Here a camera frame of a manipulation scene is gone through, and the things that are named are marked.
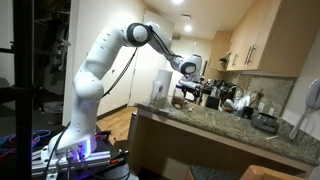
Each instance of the cabinet handle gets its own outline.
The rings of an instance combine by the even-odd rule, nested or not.
[[[249,51],[247,53],[246,61],[244,61],[244,65],[246,65],[248,63],[248,57],[249,57],[250,52],[251,52],[251,46],[250,46]]]
[[[256,48],[254,47],[254,45],[252,45],[251,51],[250,51],[250,53],[249,53],[249,58],[248,58],[247,64],[248,64],[249,62],[252,62],[252,61],[251,61],[251,55],[252,55],[253,50],[255,50],[255,49],[256,49]]]
[[[236,65],[237,57],[238,57],[238,54],[235,54],[231,66],[235,66]]]

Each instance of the white wall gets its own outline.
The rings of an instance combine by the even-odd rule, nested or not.
[[[0,1],[0,47],[11,48],[13,41],[13,9],[12,0]],[[0,88],[14,84],[14,56],[13,54],[0,53]],[[14,103],[5,103],[7,107],[14,109]]]
[[[144,13],[143,23],[154,22],[158,24],[168,38],[173,35],[174,23],[149,10]],[[133,78],[131,97],[128,105],[142,102],[150,98],[152,83],[156,79],[160,68],[165,68],[168,61],[155,51],[149,44],[140,47],[137,52],[135,74]]]
[[[296,125],[306,108],[305,98],[310,83],[320,78],[320,31],[314,41],[312,49],[305,62],[302,72],[289,97],[282,118]],[[301,130],[320,140],[320,111],[309,114],[302,123]],[[320,166],[316,167],[309,180],[317,180],[320,177]]]
[[[118,28],[132,22],[142,22],[144,5],[140,0],[73,0],[71,5],[66,88],[64,100],[63,124],[71,117],[71,101],[73,93],[72,79],[82,62],[85,60],[93,42],[106,25]],[[130,59],[134,48],[123,47],[110,71],[102,79],[105,91],[121,73]],[[133,66],[127,70],[118,85],[105,96],[100,103],[98,115],[128,103],[132,82]]]

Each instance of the bottle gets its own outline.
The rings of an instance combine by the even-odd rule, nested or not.
[[[173,96],[171,99],[171,104],[178,109],[181,109],[184,105],[184,93],[182,91],[183,86],[181,84],[176,84],[173,90]]]

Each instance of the ceiling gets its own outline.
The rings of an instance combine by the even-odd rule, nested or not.
[[[154,13],[175,23],[174,34],[212,40],[217,30],[233,30],[254,0],[143,0]],[[191,15],[184,20],[181,14]],[[193,26],[185,32],[184,26]]]

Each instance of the white robotic arm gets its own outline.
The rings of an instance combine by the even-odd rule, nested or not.
[[[53,151],[54,159],[64,158],[67,151],[75,152],[74,159],[77,160],[90,156],[97,146],[97,110],[104,93],[101,79],[111,68],[122,46],[141,47],[146,43],[163,54],[174,70],[184,75],[197,75],[200,70],[201,57],[193,55],[184,61],[182,57],[175,55],[170,50],[170,38],[166,37],[155,23],[133,23],[125,29],[105,27],[74,77],[75,96],[70,125],[56,148],[61,133],[51,139],[48,147],[45,147],[46,151],[41,152],[43,163]]]

